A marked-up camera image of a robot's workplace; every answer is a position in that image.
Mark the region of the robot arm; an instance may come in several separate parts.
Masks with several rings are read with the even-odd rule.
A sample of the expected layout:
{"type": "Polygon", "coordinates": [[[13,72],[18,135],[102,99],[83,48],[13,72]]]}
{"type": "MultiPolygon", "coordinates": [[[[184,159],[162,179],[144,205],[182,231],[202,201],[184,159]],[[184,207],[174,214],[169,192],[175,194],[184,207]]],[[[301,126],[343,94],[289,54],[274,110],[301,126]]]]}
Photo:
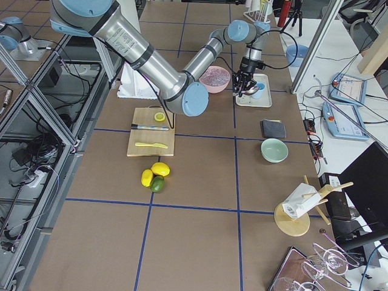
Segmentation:
{"type": "Polygon", "coordinates": [[[208,42],[177,72],[122,15],[118,1],[51,1],[50,22],[60,33],[104,40],[131,66],[159,88],[162,104],[172,113],[198,116],[207,108],[209,93],[198,79],[226,45],[243,42],[246,51],[233,74],[233,95],[239,98],[256,86],[253,74],[262,68],[262,50],[270,30],[267,22],[235,20],[213,31],[208,42]]]}
{"type": "Polygon", "coordinates": [[[9,52],[18,49],[25,56],[31,56],[38,51],[37,41],[17,16],[1,20],[1,45],[9,52]]]}

